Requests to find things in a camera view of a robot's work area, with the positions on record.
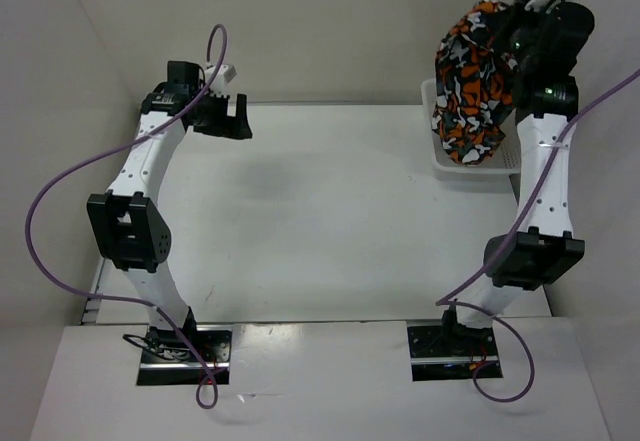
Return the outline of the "orange camouflage shorts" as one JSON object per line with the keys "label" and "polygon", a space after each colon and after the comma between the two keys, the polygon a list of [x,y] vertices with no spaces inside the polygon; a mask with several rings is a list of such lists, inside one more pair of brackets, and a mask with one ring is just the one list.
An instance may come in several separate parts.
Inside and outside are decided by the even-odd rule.
{"label": "orange camouflage shorts", "polygon": [[442,38],[434,59],[432,130],[458,165],[490,159],[502,144],[501,124],[513,111],[513,58],[497,41],[509,5],[480,0]]}

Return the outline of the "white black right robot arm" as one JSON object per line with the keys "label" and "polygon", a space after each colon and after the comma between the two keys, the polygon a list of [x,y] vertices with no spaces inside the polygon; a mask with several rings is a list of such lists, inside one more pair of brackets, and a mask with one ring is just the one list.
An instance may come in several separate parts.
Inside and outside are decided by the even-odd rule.
{"label": "white black right robot arm", "polygon": [[489,239],[471,278],[475,293],[446,296],[440,346],[477,350],[494,318],[521,294],[550,285],[583,257],[569,215],[568,174],[579,90],[572,71],[595,28],[593,13],[567,0],[479,1],[436,53],[434,128],[461,166],[489,160],[512,120],[520,145],[518,212]]}

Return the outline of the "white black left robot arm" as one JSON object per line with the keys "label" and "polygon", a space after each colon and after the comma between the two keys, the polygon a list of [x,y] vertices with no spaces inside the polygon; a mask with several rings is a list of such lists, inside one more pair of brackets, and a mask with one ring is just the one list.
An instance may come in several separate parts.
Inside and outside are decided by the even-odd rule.
{"label": "white black left robot arm", "polygon": [[247,97],[239,94],[230,114],[229,98],[207,94],[177,121],[171,118],[196,97],[194,84],[163,82],[141,105],[137,145],[103,194],[87,201],[89,220],[101,255],[122,271],[140,299],[148,302],[149,329],[128,342],[167,361],[194,360],[200,346],[191,308],[180,296],[167,259],[172,234],[157,206],[171,158],[187,131],[245,140],[253,136]]}

